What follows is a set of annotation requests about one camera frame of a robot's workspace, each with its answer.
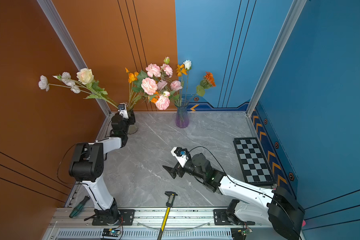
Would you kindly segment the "clear grey glass vase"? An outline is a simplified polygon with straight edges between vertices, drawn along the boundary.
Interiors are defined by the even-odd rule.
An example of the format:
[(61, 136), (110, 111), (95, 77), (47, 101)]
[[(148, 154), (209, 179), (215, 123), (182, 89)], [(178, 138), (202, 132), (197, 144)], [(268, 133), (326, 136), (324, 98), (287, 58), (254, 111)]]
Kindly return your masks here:
[(133, 118), (129, 118), (129, 129), (128, 129), (128, 135), (133, 135), (138, 131), (138, 125), (136, 123), (136, 120)]

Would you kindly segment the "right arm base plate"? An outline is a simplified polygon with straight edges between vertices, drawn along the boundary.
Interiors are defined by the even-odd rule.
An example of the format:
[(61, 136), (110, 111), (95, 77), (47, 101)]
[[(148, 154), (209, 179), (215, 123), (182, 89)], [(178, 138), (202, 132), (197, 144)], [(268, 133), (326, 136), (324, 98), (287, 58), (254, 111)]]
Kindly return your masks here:
[(216, 226), (254, 226), (256, 223), (253, 221), (243, 222), (239, 220), (234, 214), (228, 213), (226, 209), (214, 209), (214, 223)]

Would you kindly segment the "blue purple glass vase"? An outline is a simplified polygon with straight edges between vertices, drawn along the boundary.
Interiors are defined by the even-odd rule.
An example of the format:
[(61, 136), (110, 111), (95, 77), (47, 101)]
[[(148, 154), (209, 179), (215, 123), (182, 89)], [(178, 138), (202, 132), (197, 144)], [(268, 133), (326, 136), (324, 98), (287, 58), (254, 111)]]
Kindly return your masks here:
[(175, 102), (175, 106), (177, 108), (175, 123), (178, 128), (184, 129), (188, 127), (190, 123), (188, 105), (189, 103), (185, 99), (181, 99)]

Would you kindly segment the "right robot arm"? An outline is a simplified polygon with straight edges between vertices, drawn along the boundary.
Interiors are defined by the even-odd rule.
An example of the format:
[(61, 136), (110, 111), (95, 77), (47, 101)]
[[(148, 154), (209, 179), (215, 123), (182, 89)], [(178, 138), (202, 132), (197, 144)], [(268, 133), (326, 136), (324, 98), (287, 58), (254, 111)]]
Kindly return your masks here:
[(211, 166), (204, 154), (191, 156), (186, 149), (173, 148), (177, 159), (174, 167), (163, 168), (173, 179), (189, 174), (200, 179), (213, 193), (232, 197), (226, 215), (230, 224), (248, 226), (249, 223), (273, 227), (287, 240), (301, 240), (305, 210), (296, 198), (283, 187), (267, 189), (234, 179)]

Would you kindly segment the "white rose flower stem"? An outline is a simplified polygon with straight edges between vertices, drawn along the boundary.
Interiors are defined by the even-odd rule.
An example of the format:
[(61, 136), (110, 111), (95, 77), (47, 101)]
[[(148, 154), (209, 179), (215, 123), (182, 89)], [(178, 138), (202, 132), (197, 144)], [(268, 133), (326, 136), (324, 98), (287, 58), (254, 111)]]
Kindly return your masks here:
[(192, 69), (192, 61), (191, 61), (191, 60), (186, 60), (186, 61), (183, 62), (183, 64), (184, 64), (185, 74), (187, 75), (186, 95), (185, 95), (185, 99), (187, 99), (187, 95), (188, 95), (188, 85), (189, 85), (189, 77), (190, 77), (190, 70)]

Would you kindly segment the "cream rose flower stem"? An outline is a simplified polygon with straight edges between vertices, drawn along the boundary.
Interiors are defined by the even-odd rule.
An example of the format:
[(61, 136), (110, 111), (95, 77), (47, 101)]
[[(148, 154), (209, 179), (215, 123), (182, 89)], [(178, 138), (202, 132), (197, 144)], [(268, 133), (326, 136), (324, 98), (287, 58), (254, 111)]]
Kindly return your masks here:
[(95, 80), (95, 76), (91, 69), (83, 68), (79, 70), (77, 72), (77, 79), (79, 87), (89, 91), (89, 95), (86, 99), (104, 100), (118, 109), (117, 103), (108, 96), (108, 92), (99, 86), (100, 82)]

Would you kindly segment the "pink peony flower stem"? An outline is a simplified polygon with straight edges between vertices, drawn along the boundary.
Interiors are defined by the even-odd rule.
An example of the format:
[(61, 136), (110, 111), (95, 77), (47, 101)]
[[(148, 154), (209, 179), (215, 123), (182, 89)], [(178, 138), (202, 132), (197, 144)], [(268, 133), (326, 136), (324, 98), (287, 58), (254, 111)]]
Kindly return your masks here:
[(158, 94), (156, 99), (160, 97), (166, 97), (170, 101), (174, 102), (177, 105), (181, 104), (181, 90), (183, 89), (183, 84), (180, 81), (164, 81), (160, 80), (158, 82)]

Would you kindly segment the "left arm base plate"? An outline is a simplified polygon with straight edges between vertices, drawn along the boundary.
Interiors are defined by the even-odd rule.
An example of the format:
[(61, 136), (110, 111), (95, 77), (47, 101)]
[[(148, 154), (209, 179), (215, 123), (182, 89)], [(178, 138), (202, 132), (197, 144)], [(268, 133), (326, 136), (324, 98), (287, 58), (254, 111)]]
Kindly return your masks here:
[(131, 226), (135, 217), (134, 209), (121, 209), (116, 211), (95, 210), (93, 217), (93, 226)]

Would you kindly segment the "yellow poppy flower stem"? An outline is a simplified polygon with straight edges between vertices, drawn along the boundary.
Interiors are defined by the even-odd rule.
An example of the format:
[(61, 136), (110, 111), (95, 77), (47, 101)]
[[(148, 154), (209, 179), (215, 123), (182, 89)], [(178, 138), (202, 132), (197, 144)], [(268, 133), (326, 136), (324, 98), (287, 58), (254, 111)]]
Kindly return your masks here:
[(184, 89), (184, 78), (183, 78), (183, 75), (186, 75), (185, 74), (185, 70), (184, 70), (184, 64), (182, 65), (178, 65), (178, 68), (177, 68), (177, 75), (179, 77), (179, 81), (181, 83), (181, 89), (179, 90), (179, 106), (183, 106), (183, 89)]

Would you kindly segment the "orange gerbera flower stem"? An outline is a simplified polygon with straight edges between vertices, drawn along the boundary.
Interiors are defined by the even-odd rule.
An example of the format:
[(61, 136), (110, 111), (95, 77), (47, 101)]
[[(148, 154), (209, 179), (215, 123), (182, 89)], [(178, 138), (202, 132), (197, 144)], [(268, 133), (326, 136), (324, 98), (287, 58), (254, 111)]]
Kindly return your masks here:
[(205, 91), (207, 89), (210, 88), (214, 88), (216, 87), (216, 83), (215, 83), (215, 79), (214, 79), (214, 75), (211, 72), (206, 72), (206, 75), (203, 77), (203, 79), (200, 81), (200, 84), (197, 85), (197, 90), (196, 93), (193, 95), (198, 95), (200, 97), (203, 97), (205, 95)]

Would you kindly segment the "small pink carnation spray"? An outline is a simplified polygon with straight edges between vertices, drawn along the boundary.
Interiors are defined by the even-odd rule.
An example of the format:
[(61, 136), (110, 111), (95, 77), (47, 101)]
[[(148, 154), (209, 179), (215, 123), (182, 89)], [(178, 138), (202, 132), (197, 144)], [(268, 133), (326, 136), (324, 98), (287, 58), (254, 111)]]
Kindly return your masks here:
[[(138, 80), (151, 78), (158, 82), (160, 80), (170, 82), (171, 77), (173, 76), (173, 69), (170, 66), (171, 59), (169, 57), (165, 57), (162, 65), (158, 64), (149, 64), (144, 70), (141, 70), (138, 75)], [(171, 101), (166, 97), (160, 97), (158, 102), (155, 105), (157, 110), (164, 111), (170, 106)]]

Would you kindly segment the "white orange ranunculus stem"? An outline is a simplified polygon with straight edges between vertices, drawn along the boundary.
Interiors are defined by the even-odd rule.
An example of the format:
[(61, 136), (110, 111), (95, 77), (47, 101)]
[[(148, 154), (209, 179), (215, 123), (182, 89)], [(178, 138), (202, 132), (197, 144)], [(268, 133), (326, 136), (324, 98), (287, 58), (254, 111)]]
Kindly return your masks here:
[(58, 80), (59, 84), (51, 84), (46, 76), (41, 75), (40, 80), (38, 82), (38, 86), (41, 90), (45, 90), (46, 92), (50, 90), (50, 87), (61, 87), (65, 89), (69, 89), (74, 94), (85, 94), (86, 97), (89, 95), (89, 91), (86, 89), (82, 89), (79, 87), (77, 83), (77, 74), (76, 79), (73, 79), (71, 74), (68, 72), (63, 72), (61, 75), (53, 76), (54, 79)]

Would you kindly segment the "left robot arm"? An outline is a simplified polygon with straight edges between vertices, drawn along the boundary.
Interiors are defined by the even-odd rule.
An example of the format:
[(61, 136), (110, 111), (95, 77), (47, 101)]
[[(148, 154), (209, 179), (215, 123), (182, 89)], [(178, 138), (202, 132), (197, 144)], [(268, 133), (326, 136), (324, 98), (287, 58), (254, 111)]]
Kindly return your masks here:
[(88, 194), (74, 208), (71, 218), (75, 217), (87, 201), (94, 203), (94, 215), (85, 219), (92, 219), (93, 225), (115, 225), (122, 218), (117, 202), (108, 191), (104, 182), (104, 162), (109, 152), (124, 147), (128, 141), (131, 125), (136, 123), (134, 111), (119, 111), (111, 119), (112, 131), (108, 138), (94, 143), (78, 143), (75, 145), (69, 175), (79, 185), (83, 185)]

